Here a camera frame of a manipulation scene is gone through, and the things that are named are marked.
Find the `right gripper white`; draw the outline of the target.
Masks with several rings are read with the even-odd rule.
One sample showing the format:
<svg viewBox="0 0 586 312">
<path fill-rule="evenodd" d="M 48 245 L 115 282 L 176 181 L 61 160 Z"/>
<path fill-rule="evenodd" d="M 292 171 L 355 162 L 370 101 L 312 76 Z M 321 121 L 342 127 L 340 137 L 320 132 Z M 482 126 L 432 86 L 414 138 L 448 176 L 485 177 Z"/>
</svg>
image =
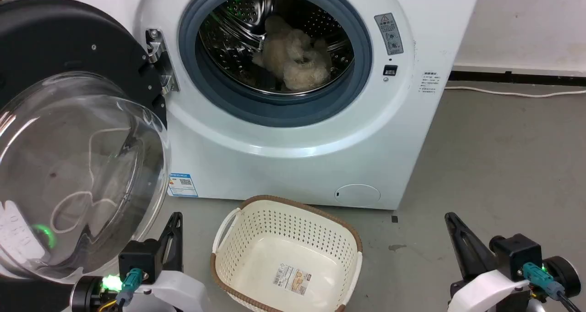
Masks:
<svg viewBox="0 0 586 312">
<path fill-rule="evenodd" d="M 494 254 L 454 212 L 445 214 L 445 223 L 463 281 L 449 303 L 450 312 L 486 312 L 517 289 L 529 287 L 529 280 L 512 281 L 496 270 Z"/>
</svg>

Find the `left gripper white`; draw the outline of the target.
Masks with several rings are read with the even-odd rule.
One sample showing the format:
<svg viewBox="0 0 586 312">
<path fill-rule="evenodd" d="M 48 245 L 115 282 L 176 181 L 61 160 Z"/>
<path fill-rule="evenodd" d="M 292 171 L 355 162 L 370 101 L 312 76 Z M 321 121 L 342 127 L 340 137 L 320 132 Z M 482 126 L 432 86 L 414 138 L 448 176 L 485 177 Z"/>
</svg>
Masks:
<svg viewBox="0 0 586 312">
<path fill-rule="evenodd" d="M 163 271 L 153 284 L 142 284 L 124 312 L 211 312 L 205 285 L 184 273 L 182 212 L 174 212 L 160 237 Z"/>
</svg>

